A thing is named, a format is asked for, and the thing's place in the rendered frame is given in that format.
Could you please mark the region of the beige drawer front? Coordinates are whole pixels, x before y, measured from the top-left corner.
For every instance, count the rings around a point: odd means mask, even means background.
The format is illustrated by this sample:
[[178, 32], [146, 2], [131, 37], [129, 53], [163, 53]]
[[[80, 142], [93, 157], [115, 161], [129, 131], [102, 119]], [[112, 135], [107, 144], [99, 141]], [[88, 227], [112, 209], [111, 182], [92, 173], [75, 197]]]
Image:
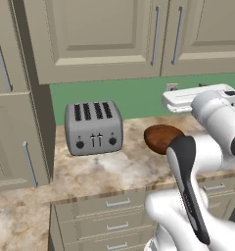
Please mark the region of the beige drawer front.
[[[129, 205], [107, 208], [106, 202], [109, 203], [124, 201], [130, 199]], [[128, 209], [136, 206], [141, 206], [144, 203], [145, 190], [128, 190], [119, 195], [111, 196], [89, 196], [86, 199], [79, 198], [77, 201], [57, 202], [55, 204], [58, 218], [61, 222], [74, 220], [77, 217], [82, 217], [91, 214], [106, 213], [122, 209]]]
[[65, 251], [107, 251], [107, 245], [114, 246], [127, 242], [127, 247], [114, 251], [140, 251], [153, 237], [150, 229], [132, 232], [126, 235], [113, 235], [101, 239], [91, 239], [73, 244], [66, 244]]
[[[119, 226], [129, 223], [129, 227], [107, 231], [106, 226]], [[82, 238], [98, 236], [110, 232], [130, 230], [141, 226], [152, 226], [153, 221], [142, 211], [126, 211], [121, 214], [102, 215], [95, 218], [84, 218], [77, 221], [60, 223], [61, 234], [66, 244]]]
[[216, 186], [220, 185], [221, 183], [225, 184], [225, 188], [213, 190], [213, 191], [206, 191], [208, 195], [220, 194], [220, 193], [229, 193], [235, 191], [235, 176], [234, 177], [222, 177], [218, 179], [211, 179], [205, 180], [199, 183], [199, 186], [203, 188], [203, 186]]

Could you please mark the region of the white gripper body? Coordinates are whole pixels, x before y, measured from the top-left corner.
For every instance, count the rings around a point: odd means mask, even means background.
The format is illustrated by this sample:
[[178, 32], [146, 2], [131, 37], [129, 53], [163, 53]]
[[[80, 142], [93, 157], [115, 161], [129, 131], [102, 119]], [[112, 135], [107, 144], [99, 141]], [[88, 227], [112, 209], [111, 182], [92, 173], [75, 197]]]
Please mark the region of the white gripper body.
[[225, 85], [222, 83], [165, 91], [162, 96], [162, 103], [172, 113], [191, 112], [191, 103], [197, 95], [208, 90], [222, 91], [224, 89]]

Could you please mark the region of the silver four-slot toaster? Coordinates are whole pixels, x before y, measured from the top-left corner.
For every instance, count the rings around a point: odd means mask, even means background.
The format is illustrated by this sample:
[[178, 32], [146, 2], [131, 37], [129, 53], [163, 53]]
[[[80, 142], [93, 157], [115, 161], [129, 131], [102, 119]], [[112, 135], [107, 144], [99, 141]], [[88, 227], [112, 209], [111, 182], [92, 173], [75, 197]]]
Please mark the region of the silver four-slot toaster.
[[69, 103], [65, 135], [73, 156], [115, 152], [123, 142], [121, 114], [114, 101]]

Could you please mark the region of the tall beige cupboard door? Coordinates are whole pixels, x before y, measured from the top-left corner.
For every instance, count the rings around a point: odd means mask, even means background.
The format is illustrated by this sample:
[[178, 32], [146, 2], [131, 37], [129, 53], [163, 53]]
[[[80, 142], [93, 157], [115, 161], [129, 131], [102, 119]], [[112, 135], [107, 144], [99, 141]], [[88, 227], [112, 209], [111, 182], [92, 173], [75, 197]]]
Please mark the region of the tall beige cupboard door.
[[[20, 47], [11, 0], [0, 0], [0, 45], [4, 56], [12, 92], [28, 91], [23, 54]], [[0, 93], [7, 92], [0, 69]]]

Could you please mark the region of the brown wooden bowl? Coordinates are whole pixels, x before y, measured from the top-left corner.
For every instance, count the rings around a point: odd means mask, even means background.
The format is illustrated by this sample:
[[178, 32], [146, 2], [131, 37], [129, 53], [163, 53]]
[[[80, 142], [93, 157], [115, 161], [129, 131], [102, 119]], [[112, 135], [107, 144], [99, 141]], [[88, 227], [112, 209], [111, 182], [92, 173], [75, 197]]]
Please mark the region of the brown wooden bowl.
[[172, 125], [151, 125], [144, 131], [146, 145], [154, 152], [165, 155], [170, 142], [184, 133]]

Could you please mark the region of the wide beige wall cabinet door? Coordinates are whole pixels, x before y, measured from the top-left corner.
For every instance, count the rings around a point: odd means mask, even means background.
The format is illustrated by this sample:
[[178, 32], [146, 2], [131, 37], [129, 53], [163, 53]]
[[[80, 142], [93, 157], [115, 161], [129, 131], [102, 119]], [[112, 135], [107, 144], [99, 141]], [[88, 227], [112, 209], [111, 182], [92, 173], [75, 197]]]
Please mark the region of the wide beige wall cabinet door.
[[[41, 84], [160, 74], [168, 0], [23, 0]], [[161, 6], [152, 67], [156, 6]]]

